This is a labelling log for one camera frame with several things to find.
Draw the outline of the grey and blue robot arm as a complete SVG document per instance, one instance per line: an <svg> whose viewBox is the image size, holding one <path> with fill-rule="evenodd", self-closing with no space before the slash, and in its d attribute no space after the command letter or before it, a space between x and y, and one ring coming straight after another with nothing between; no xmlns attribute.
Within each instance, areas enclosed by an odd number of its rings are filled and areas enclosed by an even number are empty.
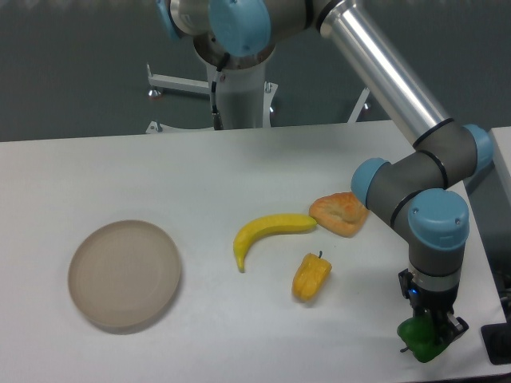
<svg viewBox="0 0 511 383"><path fill-rule="evenodd" d="M159 1L167 35L191 37L208 77L217 130L263 124L263 82L220 87L223 72L262 65L275 44L314 28L332 41L414 148L397 163L370 159L355 171L358 200L405 239L409 266L398 278L413 317L399 333L446 346L468 329L454 313L469 208L451 187L486 167L493 144L478 126L458 125L385 39L358 1Z"/></svg>

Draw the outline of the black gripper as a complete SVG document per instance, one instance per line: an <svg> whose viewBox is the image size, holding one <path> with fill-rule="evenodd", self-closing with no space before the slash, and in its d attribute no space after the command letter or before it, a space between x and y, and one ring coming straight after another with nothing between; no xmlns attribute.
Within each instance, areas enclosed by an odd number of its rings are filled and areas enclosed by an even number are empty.
<svg viewBox="0 0 511 383"><path fill-rule="evenodd" d="M468 323L454 314L458 296L459 270L444 276L422 273L408 268L398 274L402 295L410 302L412 317L433 315L435 343L448 346L458 340L468 329Z"/></svg>

